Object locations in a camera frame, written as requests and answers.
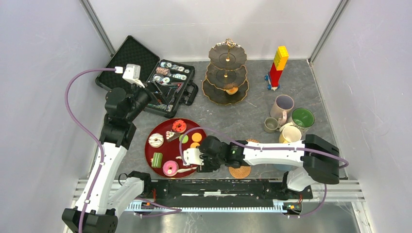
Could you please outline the pink frosted donut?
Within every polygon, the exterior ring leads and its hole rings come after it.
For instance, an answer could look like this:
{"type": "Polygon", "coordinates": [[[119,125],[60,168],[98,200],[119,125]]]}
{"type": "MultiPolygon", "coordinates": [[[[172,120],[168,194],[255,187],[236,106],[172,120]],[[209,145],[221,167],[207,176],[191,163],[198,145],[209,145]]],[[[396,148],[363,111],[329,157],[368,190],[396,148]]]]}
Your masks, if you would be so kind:
{"type": "Polygon", "coordinates": [[[173,160],[168,160],[164,163],[162,170],[165,176],[172,177],[178,173],[178,163],[173,160]]]}

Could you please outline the white chocolate striped donut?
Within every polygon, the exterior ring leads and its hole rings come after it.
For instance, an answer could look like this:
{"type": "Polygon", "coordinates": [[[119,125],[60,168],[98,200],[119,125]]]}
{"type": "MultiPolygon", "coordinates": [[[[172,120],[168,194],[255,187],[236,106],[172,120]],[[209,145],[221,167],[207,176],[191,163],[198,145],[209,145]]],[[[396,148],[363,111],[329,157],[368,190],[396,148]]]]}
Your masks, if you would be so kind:
{"type": "Polygon", "coordinates": [[[149,136],[148,143],[153,148],[159,148],[164,144],[164,137],[160,133],[154,133],[149,136]]]}

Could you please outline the chocolate cake slice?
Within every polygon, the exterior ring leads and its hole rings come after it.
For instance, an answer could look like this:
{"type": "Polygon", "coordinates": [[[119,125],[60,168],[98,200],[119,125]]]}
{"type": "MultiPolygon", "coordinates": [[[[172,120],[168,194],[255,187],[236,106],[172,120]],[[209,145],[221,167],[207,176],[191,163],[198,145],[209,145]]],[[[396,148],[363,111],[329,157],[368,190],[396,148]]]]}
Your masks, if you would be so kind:
{"type": "Polygon", "coordinates": [[[166,136],[166,141],[171,142],[175,139],[178,139],[181,136],[181,133],[177,133],[174,131],[166,131],[165,136],[166,136]]]}

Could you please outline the red frosted donut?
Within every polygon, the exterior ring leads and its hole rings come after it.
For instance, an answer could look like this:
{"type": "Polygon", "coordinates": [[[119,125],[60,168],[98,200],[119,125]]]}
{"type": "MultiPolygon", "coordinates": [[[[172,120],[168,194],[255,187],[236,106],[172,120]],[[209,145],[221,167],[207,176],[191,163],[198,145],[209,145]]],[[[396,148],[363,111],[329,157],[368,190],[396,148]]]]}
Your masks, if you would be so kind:
{"type": "Polygon", "coordinates": [[[172,130],[176,133],[184,133],[186,129],[187,129],[187,124],[182,119],[178,119],[172,124],[172,130]]]}

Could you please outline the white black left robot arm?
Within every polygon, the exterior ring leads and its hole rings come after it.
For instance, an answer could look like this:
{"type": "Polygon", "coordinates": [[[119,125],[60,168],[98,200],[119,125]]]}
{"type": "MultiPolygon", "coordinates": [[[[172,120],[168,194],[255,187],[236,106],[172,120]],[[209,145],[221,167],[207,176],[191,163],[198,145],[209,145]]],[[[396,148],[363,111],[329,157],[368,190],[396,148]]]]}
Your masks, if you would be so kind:
{"type": "Polygon", "coordinates": [[[101,135],[92,136],[100,155],[74,208],[66,208],[62,214],[63,222],[74,233],[115,232],[126,207],[135,198],[146,198],[153,192],[148,173],[131,171],[125,183],[113,195],[109,194],[137,129],[133,120],[159,93],[154,83],[138,81],[132,88],[131,94],[119,87],[106,94],[101,135]]]}

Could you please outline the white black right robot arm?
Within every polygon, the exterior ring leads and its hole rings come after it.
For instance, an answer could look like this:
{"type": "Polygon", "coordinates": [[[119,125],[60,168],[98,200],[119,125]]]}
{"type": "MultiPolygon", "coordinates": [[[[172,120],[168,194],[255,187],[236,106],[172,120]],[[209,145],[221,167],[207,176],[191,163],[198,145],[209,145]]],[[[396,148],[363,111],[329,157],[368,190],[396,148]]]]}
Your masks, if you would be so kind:
{"type": "Polygon", "coordinates": [[[207,136],[199,146],[179,150],[178,159],[183,165],[196,165],[198,172],[213,172],[221,166],[240,168],[261,164],[286,165],[281,193],[295,197],[313,183],[338,184],[340,160],[338,149],[322,138],[310,134],[305,140],[292,143],[256,143],[232,141],[225,143],[207,136]]]}

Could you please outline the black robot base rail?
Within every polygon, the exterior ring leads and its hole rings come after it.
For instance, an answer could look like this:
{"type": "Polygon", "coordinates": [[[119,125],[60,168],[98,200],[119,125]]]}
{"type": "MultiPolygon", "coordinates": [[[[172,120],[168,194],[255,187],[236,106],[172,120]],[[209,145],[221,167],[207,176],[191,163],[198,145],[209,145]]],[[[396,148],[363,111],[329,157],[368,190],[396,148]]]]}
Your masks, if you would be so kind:
{"type": "Polygon", "coordinates": [[[270,179],[159,179],[141,197],[168,207],[269,207],[274,200],[311,200],[311,187],[291,191],[270,179]]]}

